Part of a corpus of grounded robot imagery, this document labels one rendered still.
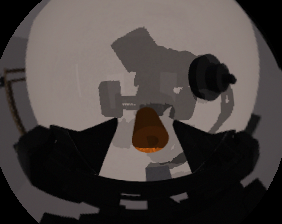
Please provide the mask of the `orange cylinder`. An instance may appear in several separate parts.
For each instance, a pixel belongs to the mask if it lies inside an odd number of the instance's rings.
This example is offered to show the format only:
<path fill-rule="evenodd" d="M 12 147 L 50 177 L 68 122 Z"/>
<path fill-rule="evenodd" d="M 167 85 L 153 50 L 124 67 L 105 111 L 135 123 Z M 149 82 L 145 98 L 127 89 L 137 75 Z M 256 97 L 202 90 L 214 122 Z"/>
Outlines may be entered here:
<path fill-rule="evenodd" d="M 157 112 L 153 108 L 141 108 L 134 120 L 133 147 L 144 153 L 152 153 L 164 149 L 168 141 L 168 132 L 158 119 Z"/>

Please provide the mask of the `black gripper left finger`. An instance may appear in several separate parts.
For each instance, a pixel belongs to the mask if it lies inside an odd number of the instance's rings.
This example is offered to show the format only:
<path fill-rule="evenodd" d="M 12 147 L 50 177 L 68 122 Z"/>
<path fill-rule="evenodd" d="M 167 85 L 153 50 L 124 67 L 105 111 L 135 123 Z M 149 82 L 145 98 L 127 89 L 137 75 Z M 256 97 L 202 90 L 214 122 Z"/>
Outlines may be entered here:
<path fill-rule="evenodd" d="M 118 125 L 117 117 L 112 120 L 106 120 L 104 123 L 82 129 L 82 131 L 72 131 L 56 125 L 49 125 L 56 135 L 56 141 L 61 141 L 65 145 L 76 149 L 80 159 L 84 161 L 93 175 L 100 175 L 102 164 L 105 161 L 106 152 L 109 151 L 110 143 L 112 143 L 114 133 L 116 133 Z"/>

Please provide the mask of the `black round pedestal with shaft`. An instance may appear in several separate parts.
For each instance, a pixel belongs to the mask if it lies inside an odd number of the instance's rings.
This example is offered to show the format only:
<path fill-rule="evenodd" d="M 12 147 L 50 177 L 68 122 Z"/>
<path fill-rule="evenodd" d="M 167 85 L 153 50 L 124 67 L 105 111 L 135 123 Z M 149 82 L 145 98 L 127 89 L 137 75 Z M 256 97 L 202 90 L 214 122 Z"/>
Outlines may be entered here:
<path fill-rule="evenodd" d="M 217 100 L 230 84 L 237 83 L 233 73 L 227 71 L 217 57 L 206 53 L 192 61 L 189 67 L 189 85 L 194 95 L 202 100 Z"/>

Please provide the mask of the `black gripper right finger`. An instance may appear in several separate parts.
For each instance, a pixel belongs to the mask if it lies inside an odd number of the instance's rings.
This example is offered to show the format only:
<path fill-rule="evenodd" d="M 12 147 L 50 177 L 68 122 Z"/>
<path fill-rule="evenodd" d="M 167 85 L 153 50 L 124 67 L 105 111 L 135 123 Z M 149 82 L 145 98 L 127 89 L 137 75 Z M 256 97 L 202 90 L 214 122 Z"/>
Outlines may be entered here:
<path fill-rule="evenodd" d="M 222 141 L 235 136 L 234 129 L 226 132 L 210 133 L 193 128 L 192 125 L 184 124 L 180 120 L 174 119 L 173 131 L 176 132 L 182 151 L 188 160 L 192 173 L 202 171 L 202 164 L 208 161 L 213 152 L 217 151 Z"/>

